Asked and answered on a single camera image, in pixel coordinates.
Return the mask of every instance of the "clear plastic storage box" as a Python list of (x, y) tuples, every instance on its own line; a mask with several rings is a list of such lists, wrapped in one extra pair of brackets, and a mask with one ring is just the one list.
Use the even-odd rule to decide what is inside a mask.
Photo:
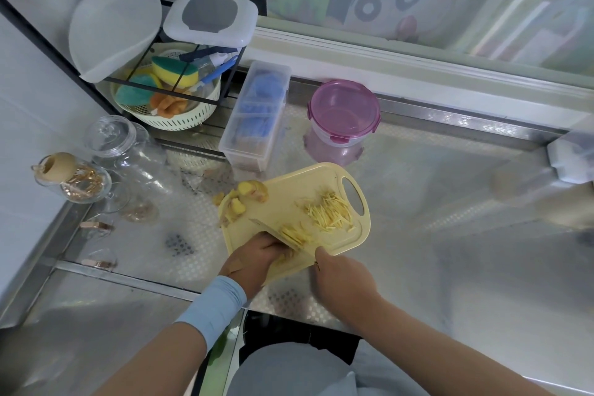
[(288, 66), (252, 62), (219, 143), (232, 166), (247, 171), (268, 166), (290, 78)]

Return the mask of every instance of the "hand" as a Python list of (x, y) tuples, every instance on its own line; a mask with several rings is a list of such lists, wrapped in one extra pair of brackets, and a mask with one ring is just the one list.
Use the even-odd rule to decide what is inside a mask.
[(345, 256), (316, 249), (317, 293), (320, 302), (342, 322), (356, 328), (369, 303), (380, 299), (375, 280), (365, 265)]
[(288, 246), (266, 232), (257, 233), (227, 258), (219, 275), (235, 280), (252, 299), (262, 289), (272, 262), (286, 252)]

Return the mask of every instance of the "sponge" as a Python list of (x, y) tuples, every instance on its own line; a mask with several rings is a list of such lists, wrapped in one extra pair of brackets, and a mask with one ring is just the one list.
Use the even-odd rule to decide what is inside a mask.
[[(146, 84), (147, 86), (154, 86), (155, 88), (162, 88), (161, 82), (154, 74), (140, 74), (134, 75), (130, 78), (130, 82), (135, 84)], [(146, 105), (149, 103), (154, 91), (148, 89), (135, 88), (122, 84), (115, 93), (115, 101), (121, 105)]]
[(169, 57), (153, 57), (153, 73), (166, 84), (174, 86), (180, 75), (179, 88), (189, 88), (198, 83), (198, 68)]

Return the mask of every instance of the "cutting board handle hole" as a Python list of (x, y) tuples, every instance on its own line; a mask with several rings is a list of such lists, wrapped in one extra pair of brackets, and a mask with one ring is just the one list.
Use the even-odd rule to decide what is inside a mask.
[(359, 193), (357, 192), (351, 181), (346, 177), (343, 177), (342, 186), (345, 187), (346, 198), (351, 203), (353, 210), (355, 210), (359, 214), (359, 216), (363, 216), (363, 214), (365, 213), (363, 209), (363, 202), (361, 201)]

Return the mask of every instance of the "left hand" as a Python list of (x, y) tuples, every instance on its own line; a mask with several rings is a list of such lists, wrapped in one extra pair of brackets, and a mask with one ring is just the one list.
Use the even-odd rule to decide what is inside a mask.
[(262, 289), (270, 265), (291, 249), (266, 232), (254, 235), (227, 258), (219, 275), (235, 280), (252, 299)]

